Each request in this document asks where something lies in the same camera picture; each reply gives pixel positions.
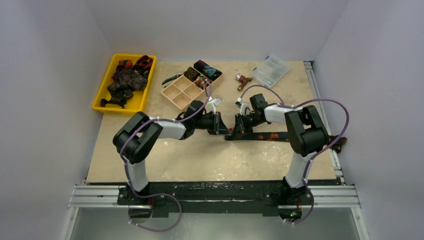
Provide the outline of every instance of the wooden box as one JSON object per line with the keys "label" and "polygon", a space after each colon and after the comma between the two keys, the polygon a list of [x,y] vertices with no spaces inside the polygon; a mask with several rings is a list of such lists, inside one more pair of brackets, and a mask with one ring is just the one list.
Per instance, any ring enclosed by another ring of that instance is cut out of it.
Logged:
{"label": "wooden box", "polygon": [[[223,79],[224,73],[211,83],[212,90],[218,87]],[[202,102],[206,100],[205,90],[198,87],[194,82],[190,81],[184,75],[175,79],[160,93],[162,93],[162,95],[172,104],[174,104],[179,110],[185,110],[193,100],[199,100]]]}

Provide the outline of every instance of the yellow bin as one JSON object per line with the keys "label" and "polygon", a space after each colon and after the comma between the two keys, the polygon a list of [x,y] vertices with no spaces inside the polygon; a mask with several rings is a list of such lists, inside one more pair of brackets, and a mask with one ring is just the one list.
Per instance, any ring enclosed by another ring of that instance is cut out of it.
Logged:
{"label": "yellow bin", "polygon": [[151,65],[150,73],[147,79],[147,86],[144,90],[134,91],[134,96],[125,104],[125,108],[121,108],[116,104],[107,104],[106,107],[100,106],[101,99],[111,99],[111,94],[108,91],[108,86],[112,83],[112,75],[116,72],[119,61],[131,60],[132,64],[135,64],[137,60],[140,59],[142,56],[143,55],[124,53],[116,53],[115,55],[113,55],[112,60],[109,63],[109,67],[107,67],[106,74],[104,75],[103,81],[101,82],[100,88],[98,89],[97,95],[95,96],[94,102],[92,104],[92,108],[94,110],[105,114],[113,113],[134,115],[136,112],[143,111],[145,109],[150,86],[152,85],[153,72],[156,68],[156,56],[152,55],[148,55],[153,59],[153,64]]}

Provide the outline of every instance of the beige table surface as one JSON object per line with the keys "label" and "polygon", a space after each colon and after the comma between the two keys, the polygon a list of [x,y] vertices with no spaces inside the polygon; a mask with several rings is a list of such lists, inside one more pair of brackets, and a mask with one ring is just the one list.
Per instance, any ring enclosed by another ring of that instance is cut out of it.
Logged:
{"label": "beige table surface", "polygon": [[[160,93],[164,79],[184,72],[194,62],[158,62],[144,110],[149,116],[176,118],[180,111]],[[238,73],[251,76],[260,61],[208,61],[224,75],[223,82],[213,90],[212,96],[222,103],[217,107],[228,128],[234,127],[239,109],[235,106],[240,92],[235,80]],[[299,104],[313,98],[308,77],[301,61],[290,62],[291,70],[272,88],[287,105]],[[256,84],[248,83],[247,87]],[[266,89],[251,88],[243,97],[263,93],[268,103],[278,99]],[[95,143],[87,183],[113,183],[126,181],[124,166],[112,139],[131,116],[104,114]],[[255,132],[286,131],[283,124],[262,124]],[[206,130],[196,130],[186,140],[158,139],[146,159],[149,181],[248,181],[281,180],[289,170],[293,150],[288,142],[225,141],[223,136],[208,135]],[[335,179],[330,151],[313,162],[310,179]]]}

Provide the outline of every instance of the transparent container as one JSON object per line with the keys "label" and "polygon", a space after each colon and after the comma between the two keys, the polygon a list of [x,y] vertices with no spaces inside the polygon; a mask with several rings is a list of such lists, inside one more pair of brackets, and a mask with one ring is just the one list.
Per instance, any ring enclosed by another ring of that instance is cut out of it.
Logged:
{"label": "transparent container", "polygon": [[259,84],[272,88],[292,66],[274,55],[269,55],[265,61],[252,72],[252,78]]}

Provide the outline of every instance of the cable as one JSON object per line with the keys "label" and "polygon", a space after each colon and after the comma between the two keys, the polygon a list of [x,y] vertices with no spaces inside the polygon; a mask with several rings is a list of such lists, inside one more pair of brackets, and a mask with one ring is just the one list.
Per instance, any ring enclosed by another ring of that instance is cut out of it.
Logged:
{"label": "cable", "polygon": [[[307,161],[307,163],[306,163],[306,167],[305,167],[305,169],[304,169],[304,171],[303,171],[303,176],[302,176],[302,178],[303,178],[303,182],[304,182],[304,185],[305,185],[305,188],[306,188],[306,190],[309,192],[309,194],[310,194],[310,198],[311,198],[311,201],[312,201],[312,204],[310,205],[310,209],[309,209],[309,211],[306,213],[306,215],[304,216],[304,217],[302,217],[301,219],[299,219],[299,221],[296,221],[296,222],[293,222],[293,221],[287,221],[288,223],[290,223],[290,224],[293,224],[293,225],[296,225],[296,224],[299,224],[299,223],[301,223],[301,222],[303,222],[307,217],[309,217],[309,215],[312,213],[312,210],[314,209],[314,204],[315,204],[315,201],[314,201],[314,195],[312,194],[312,191],[311,191],[311,189],[308,187],[308,182],[307,181],[305,181],[305,179],[306,179],[306,175],[307,175],[307,173],[308,173],[308,168],[309,168],[309,165],[312,163],[312,161],[318,156],[318,155],[320,155],[320,154],[322,154],[324,151],[326,151],[327,149],[329,149],[329,148],[331,148],[334,144],[336,144],[337,143],[337,141],[343,136],[343,134],[345,134],[345,132],[346,132],[346,129],[348,128],[348,124],[349,124],[349,120],[350,120],[350,116],[349,116],[349,111],[348,111],[348,109],[343,105],[343,104],[341,104],[340,102],[338,102],[338,101],[336,101],[336,100],[333,100],[333,99],[330,99],[330,98],[314,98],[314,99],[311,99],[311,100],[307,100],[307,101],[305,101],[305,102],[302,102],[301,104],[298,104],[297,106],[295,106],[294,107],[294,109],[297,109],[297,108],[299,108],[299,107],[302,107],[303,105],[306,105],[306,104],[310,104],[310,103],[313,103],[313,102],[318,102],[318,101],[328,101],[328,102],[332,102],[332,103],[335,103],[335,104],[338,104],[338,105],[340,105],[340,107],[344,110],[344,112],[346,113],[346,123],[344,124],[344,127],[343,127],[343,129],[341,130],[341,132],[339,133],[339,135],[334,139],[334,141],[332,141],[330,144],[328,144],[326,147],[324,147],[321,151],[319,151],[319,152],[317,152],[317,153],[315,153],[312,157],[310,157],[310,160],[309,161]],[[279,107],[282,107],[282,108],[288,108],[289,106],[286,106],[286,105],[278,105]]]}
{"label": "cable", "polygon": [[282,105],[284,105],[284,101],[283,101],[283,99],[280,97],[280,95],[278,95],[278,94],[277,94],[274,90],[272,90],[271,88],[268,88],[268,87],[266,87],[266,86],[262,86],[262,85],[259,85],[259,84],[251,85],[251,86],[249,86],[248,88],[246,88],[246,90],[244,90],[244,91],[243,91],[243,93],[241,94],[240,98],[242,99],[242,98],[243,98],[243,96],[245,95],[245,93],[246,93],[249,89],[251,89],[251,88],[253,88],[253,87],[261,87],[261,88],[264,88],[264,89],[266,89],[266,90],[269,90],[271,93],[273,93],[275,96],[277,96],[277,98],[279,99],[280,103],[281,103]]}
{"label": "cable", "polygon": [[181,217],[183,216],[183,209],[181,208],[181,204],[178,201],[178,199],[176,199],[174,196],[172,196],[170,194],[167,194],[167,193],[155,193],[155,194],[146,195],[146,196],[139,195],[137,193],[137,191],[134,189],[133,184],[131,183],[130,174],[128,172],[127,158],[124,156],[124,150],[128,146],[128,144],[130,143],[130,141],[137,135],[137,133],[139,133],[144,127],[146,127],[147,125],[149,125],[149,124],[151,124],[153,122],[164,121],[164,122],[171,122],[171,123],[182,123],[182,122],[184,122],[186,120],[189,120],[189,119],[193,118],[195,115],[197,115],[198,113],[200,113],[201,111],[203,111],[203,109],[205,108],[206,104],[209,101],[209,98],[212,95],[212,85],[208,81],[206,81],[206,84],[207,84],[207,86],[204,88],[204,92],[206,93],[206,101],[193,114],[191,114],[190,116],[188,116],[186,118],[183,118],[181,120],[170,120],[170,119],[166,119],[166,118],[152,118],[152,119],[146,121],[145,123],[143,123],[139,128],[137,128],[131,134],[131,136],[128,138],[128,140],[123,144],[122,148],[119,151],[119,156],[121,157],[121,159],[123,161],[123,164],[124,164],[126,179],[128,181],[128,185],[131,188],[132,194],[134,194],[134,196],[136,196],[137,198],[140,198],[140,199],[146,199],[146,198],[152,198],[152,197],[162,196],[163,195],[163,196],[170,197],[171,199],[173,199],[176,202],[176,204],[178,205],[178,208],[179,208],[178,219],[175,221],[175,223],[172,224],[169,227],[162,228],[162,229],[150,228],[150,227],[147,227],[147,226],[140,225],[140,224],[134,222],[131,219],[130,214],[128,214],[129,223],[133,224],[136,227],[139,227],[139,228],[142,228],[142,229],[145,229],[145,230],[148,230],[148,231],[152,231],[152,232],[165,232],[165,231],[168,231],[168,230],[173,229],[175,226],[178,225],[178,223],[181,220]]}

